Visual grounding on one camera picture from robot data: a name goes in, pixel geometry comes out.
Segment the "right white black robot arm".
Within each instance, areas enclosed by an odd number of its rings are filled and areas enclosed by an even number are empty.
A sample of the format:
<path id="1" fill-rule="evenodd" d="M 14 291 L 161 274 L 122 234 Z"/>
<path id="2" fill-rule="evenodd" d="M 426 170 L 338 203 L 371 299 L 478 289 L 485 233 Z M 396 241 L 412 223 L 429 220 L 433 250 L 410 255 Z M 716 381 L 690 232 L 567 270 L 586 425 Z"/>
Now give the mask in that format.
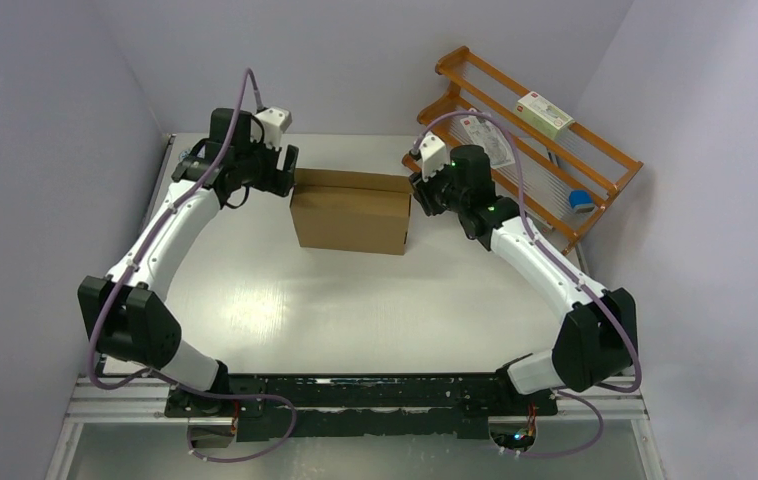
<path id="1" fill-rule="evenodd" d="M 409 180 L 424 213 L 456 214 L 465 236 L 519 272 L 559 322 L 552 346 L 504 366 L 507 379 L 494 389 L 503 412 L 520 413 L 538 391 L 611 389 L 610 376 L 637 368 L 632 295 L 583 273 L 530 222 L 516 200 L 497 194 L 482 147 L 449 148 L 429 136 L 411 155 L 421 163 Z"/>

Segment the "brown cardboard box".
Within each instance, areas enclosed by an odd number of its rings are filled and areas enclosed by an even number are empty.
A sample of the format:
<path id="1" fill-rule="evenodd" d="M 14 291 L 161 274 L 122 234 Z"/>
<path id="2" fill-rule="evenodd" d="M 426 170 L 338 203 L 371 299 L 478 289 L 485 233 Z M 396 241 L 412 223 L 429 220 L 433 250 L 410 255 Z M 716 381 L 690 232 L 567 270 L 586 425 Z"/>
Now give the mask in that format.
<path id="1" fill-rule="evenodd" d="M 411 200 L 406 176 L 299 168 L 290 213 L 303 248 L 402 255 Z"/>

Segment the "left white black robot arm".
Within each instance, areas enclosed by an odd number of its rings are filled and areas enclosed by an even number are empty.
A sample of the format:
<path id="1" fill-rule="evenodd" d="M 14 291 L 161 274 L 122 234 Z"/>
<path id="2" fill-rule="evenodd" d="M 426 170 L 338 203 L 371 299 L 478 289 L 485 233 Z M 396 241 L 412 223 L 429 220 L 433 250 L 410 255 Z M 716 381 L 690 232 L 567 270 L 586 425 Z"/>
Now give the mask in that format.
<path id="1" fill-rule="evenodd" d="M 164 299 L 179 266 L 231 196 L 250 190 L 279 197 L 294 186 L 299 150 L 282 146 L 289 111 L 217 108 L 210 131 L 182 157 L 160 206 L 122 260 L 101 277 L 86 277 L 77 297 L 95 355 L 142 366 L 177 384 L 186 410 L 216 416 L 232 400 L 227 366 L 182 337 Z"/>

